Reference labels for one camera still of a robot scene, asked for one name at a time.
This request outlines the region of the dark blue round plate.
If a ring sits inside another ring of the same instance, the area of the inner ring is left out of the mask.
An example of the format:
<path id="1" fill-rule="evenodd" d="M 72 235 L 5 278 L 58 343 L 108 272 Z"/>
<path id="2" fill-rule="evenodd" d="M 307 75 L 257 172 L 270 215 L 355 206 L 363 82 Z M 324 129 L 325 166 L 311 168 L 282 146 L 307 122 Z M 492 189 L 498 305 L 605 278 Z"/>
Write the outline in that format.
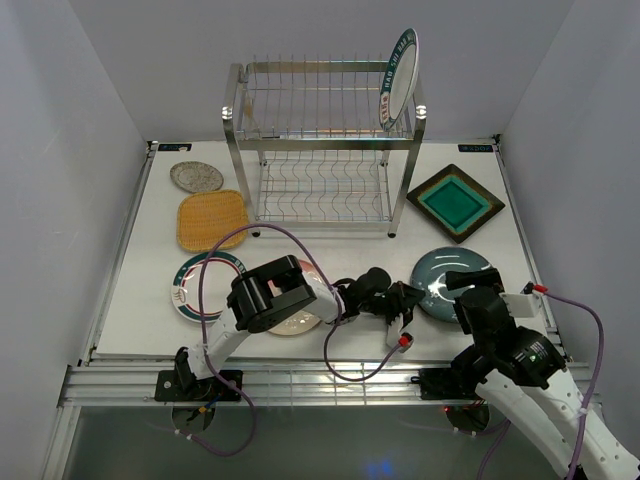
<path id="1" fill-rule="evenodd" d="M 450 291 L 446 273 L 487 270 L 493 265 L 482 255 L 462 247 L 442 247 L 423 255 L 410 275 L 410 285 L 425 292 L 419 306 L 430 317 L 457 324 L 454 299 L 467 287 Z"/>

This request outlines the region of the pink cream floral plate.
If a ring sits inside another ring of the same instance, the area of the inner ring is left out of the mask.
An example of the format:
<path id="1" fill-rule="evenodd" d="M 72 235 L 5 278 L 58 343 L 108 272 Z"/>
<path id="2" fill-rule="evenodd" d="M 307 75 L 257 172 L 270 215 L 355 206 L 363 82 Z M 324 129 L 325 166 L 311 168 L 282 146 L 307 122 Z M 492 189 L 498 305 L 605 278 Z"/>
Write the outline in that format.
<path id="1" fill-rule="evenodd" d="M 299 263 L 302 271 L 307 276 L 319 282 L 320 284 L 324 284 L 317 269 L 310 262 L 299 259 Z M 312 313 L 309 313 L 305 310 L 300 310 L 283 322 L 269 329 L 269 332 L 277 336 L 297 336 L 314 329 L 321 322 L 322 320 L 316 315 L 313 315 Z"/>

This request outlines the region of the white plate teal lettered rim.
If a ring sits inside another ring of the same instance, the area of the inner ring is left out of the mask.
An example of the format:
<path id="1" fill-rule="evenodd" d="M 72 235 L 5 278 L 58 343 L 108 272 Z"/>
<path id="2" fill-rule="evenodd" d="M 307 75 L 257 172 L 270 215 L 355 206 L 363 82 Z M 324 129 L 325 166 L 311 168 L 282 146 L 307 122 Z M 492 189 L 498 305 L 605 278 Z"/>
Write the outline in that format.
<path id="1" fill-rule="evenodd" d="M 413 28 L 406 29 L 394 45 L 379 90 L 378 118 L 390 131 L 412 98 L 419 74 L 419 40 Z"/>

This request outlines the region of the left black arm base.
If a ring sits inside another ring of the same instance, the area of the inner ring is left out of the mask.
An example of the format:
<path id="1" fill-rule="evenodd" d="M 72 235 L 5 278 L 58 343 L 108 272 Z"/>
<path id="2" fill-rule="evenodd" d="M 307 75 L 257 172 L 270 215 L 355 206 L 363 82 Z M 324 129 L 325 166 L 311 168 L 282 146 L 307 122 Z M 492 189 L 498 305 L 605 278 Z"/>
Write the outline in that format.
<path id="1" fill-rule="evenodd" d="M 210 377 L 196 380 L 189 387 L 183 387 L 176 370 L 162 370 L 159 372 L 154 400 L 156 402 L 198 402 L 207 403 L 218 399 L 223 402 L 237 402 L 241 395 L 228 388 L 217 378 Z"/>

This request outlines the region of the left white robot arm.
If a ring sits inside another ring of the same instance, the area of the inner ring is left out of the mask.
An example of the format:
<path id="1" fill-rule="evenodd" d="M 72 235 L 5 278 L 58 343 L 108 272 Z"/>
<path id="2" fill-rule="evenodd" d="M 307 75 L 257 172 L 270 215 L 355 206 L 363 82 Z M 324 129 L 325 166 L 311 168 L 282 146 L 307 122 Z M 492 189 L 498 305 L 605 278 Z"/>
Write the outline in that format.
<path id="1" fill-rule="evenodd" d="M 356 279 L 327 284 L 319 273 L 306 271 L 296 257 L 281 257 L 240 273 L 215 320 L 199 316 L 200 344 L 180 348 L 174 360 L 177 386 L 190 399 L 205 397 L 211 379 L 250 335 L 266 332 L 300 312 L 328 325 L 362 313 L 381 317 L 387 325 L 389 353 L 404 352 L 414 341 L 408 326 L 424 297 L 423 290 L 392 281 L 379 267 Z"/>

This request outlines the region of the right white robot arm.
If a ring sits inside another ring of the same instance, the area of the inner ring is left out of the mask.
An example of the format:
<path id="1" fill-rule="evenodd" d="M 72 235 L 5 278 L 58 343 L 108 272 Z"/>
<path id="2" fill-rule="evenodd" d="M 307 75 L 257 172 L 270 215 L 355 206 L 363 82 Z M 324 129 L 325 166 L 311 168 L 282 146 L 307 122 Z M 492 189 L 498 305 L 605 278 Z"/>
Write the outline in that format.
<path id="1" fill-rule="evenodd" d="M 451 363 L 454 390 L 496 407 L 562 479 L 638 478 L 638 458 L 590 406 L 595 387 L 580 391 L 549 338 L 516 322 L 537 315 L 547 288 L 507 293 L 494 268 L 449 271 L 445 284 L 461 292 L 454 311 L 472 338 Z"/>

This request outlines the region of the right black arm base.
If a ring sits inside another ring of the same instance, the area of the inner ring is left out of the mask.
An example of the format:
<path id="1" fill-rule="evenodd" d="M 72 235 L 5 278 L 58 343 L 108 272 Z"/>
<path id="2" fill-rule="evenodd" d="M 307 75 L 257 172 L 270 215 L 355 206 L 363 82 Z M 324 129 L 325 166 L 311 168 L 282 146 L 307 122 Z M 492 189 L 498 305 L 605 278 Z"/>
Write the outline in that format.
<path id="1" fill-rule="evenodd" d="M 475 390 L 451 368 L 422 368 L 410 383 L 419 387 L 421 400 L 477 400 Z"/>

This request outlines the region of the steel two-tier dish rack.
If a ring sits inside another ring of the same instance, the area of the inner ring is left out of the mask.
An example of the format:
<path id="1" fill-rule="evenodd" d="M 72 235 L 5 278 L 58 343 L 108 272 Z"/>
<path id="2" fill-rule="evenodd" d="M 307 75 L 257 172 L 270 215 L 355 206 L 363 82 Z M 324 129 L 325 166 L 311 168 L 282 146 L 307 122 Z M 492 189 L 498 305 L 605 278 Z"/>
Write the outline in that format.
<path id="1" fill-rule="evenodd" d="M 378 118 L 384 60 L 230 66 L 225 140 L 250 222 L 398 234 L 427 123 L 421 80 L 399 121 Z"/>

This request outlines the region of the green black square plate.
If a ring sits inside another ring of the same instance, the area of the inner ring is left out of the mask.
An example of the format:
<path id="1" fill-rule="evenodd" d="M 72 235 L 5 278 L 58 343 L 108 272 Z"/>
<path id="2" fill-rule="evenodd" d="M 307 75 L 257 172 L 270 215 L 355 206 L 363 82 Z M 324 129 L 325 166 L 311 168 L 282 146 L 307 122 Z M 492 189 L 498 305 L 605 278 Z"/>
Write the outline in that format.
<path id="1" fill-rule="evenodd" d="M 497 196 L 454 164 L 413 188 L 406 198 L 456 244 L 505 208 Z"/>

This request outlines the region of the blue table label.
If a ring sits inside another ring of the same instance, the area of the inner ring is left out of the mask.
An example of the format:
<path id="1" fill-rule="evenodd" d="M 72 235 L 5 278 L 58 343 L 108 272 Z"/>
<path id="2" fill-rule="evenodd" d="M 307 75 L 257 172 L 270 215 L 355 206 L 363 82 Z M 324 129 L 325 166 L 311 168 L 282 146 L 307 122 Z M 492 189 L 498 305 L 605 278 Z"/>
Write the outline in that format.
<path id="1" fill-rule="evenodd" d="M 462 153 L 491 153 L 494 149 L 489 144 L 458 144 L 458 151 Z"/>
<path id="2" fill-rule="evenodd" d="M 162 152 L 189 152 L 191 149 L 191 143 L 162 143 L 158 146 L 158 151 Z"/>

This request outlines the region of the white plate green red rim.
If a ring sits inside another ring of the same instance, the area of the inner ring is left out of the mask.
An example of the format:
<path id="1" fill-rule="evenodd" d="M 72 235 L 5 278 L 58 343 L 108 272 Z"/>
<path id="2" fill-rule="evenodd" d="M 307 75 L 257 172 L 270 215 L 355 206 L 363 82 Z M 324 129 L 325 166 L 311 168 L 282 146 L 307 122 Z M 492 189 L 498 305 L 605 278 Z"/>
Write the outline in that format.
<path id="1" fill-rule="evenodd" d="M 227 307 L 227 296 L 232 281 L 246 271 L 244 263 L 235 255 L 216 252 L 208 263 L 207 254 L 198 254 L 186 261 L 175 274 L 171 285 L 171 300 L 174 308 L 185 319 L 199 323 L 201 316 L 207 324 L 214 323 Z M 199 304 L 200 276 L 206 266 L 203 281 L 203 305 Z"/>

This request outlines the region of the yellow woven square plate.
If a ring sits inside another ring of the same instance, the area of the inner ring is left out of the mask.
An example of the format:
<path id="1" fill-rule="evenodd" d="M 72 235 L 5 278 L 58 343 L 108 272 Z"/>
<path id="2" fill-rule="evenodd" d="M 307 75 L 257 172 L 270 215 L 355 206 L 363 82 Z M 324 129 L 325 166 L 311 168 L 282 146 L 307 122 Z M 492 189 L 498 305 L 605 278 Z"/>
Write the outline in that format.
<path id="1" fill-rule="evenodd" d="M 221 238 L 249 224 L 242 195 L 235 190 L 195 193 L 178 207 L 176 240 L 185 251 L 209 251 Z"/>

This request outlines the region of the speckled grey round plate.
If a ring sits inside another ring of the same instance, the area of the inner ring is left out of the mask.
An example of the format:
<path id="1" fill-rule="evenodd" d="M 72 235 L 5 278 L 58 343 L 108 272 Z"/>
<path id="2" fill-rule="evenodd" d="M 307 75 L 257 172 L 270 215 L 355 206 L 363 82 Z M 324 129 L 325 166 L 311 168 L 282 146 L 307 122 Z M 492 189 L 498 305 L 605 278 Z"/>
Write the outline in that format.
<path id="1" fill-rule="evenodd" d="M 169 176 L 188 193 L 216 191 L 224 185 L 224 177 L 217 168 L 199 161 L 179 162 L 171 167 Z"/>

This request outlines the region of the left blue table label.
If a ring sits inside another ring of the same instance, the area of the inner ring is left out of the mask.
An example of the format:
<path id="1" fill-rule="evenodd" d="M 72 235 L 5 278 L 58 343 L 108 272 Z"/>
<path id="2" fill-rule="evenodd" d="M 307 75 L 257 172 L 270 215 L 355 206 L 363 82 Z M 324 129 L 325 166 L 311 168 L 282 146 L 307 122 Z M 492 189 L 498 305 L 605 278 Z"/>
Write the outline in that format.
<path id="1" fill-rule="evenodd" d="M 158 146 L 158 151 L 162 152 L 189 152 L 191 149 L 191 143 L 162 143 Z"/>

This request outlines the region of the aluminium front frame rail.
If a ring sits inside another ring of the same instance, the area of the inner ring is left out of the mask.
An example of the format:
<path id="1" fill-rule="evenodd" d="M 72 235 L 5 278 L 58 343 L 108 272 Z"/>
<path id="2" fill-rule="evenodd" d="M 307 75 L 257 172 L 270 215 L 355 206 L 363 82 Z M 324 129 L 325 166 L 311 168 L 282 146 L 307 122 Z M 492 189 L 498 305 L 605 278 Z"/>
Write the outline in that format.
<path id="1" fill-rule="evenodd" d="M 228 367 L 243 372 L 242 390 L 258 407 L 414 406 L 423 402 L 411 382 L 422 368 L 447 368 L 448 363 L 391 361 L 364 382 L 335 377 L 320 361 L 242 361 Z M 163 360 L 95 360 L 69 367 L 58 398 L 59 407 L 157 406 L 159 373 L 171 370 Z"/>

